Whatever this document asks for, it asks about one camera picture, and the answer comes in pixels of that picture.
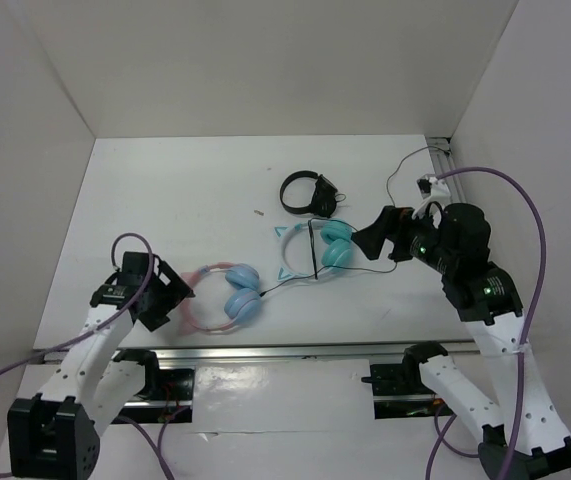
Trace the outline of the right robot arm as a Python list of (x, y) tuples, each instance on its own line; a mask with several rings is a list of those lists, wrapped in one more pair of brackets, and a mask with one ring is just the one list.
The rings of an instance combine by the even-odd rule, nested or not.
[(435, 341), (408, 348), (401, 379), (441, 397), (478, 443), (491, 479), (539, 479), (571, 468), (571, 433), (558, 416), (528, 341), (523, 305), (509, 274), (489, 259), (490, 225), (481, 209), (454, 203), (439, 222), (410, 208), (386, 206), (354, 233), (370, 260), (385, 241), (390, 260), (419, 260), (441, 276), (443, 291), (486, 362), (496, 397), (488, 398), (457, 370)]

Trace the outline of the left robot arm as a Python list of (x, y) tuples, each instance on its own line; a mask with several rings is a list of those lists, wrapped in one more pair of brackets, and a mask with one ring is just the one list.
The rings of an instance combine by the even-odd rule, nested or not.
[(135, 395), (154, 397), (162, 374), (148, 350), (121, 351), (136, 323), (153, 332), (192, 297), (192, 288), (159, 257), (126, 252), (119, 271), (90, 299), (81, 341), (68, 348), (55, 373), (7, 415), (11, 473), (18, 478), (87, 479), (100, 439)]

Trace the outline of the pink blue cat-ear headphones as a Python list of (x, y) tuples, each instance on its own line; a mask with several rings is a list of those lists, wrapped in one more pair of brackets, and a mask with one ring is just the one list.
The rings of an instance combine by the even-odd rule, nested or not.
[(185, 281), (195, 291), (196, 285), (207, 275), (224, 272), (225, 281), (234, 289), (226, 300), (223, 311), (226, 320), (219, 325), (207, 326), (201, 323), (191, 309), (193, 297), (182, 301), (178, 306), (181, 319), (193, 330), (204, 334), (223, 334), (252, 320), (262, 307), (263, 294), (259, 291), (260, 275), (256, 269), (245, 263), (218, 262), (203, 265), (190, 272)]

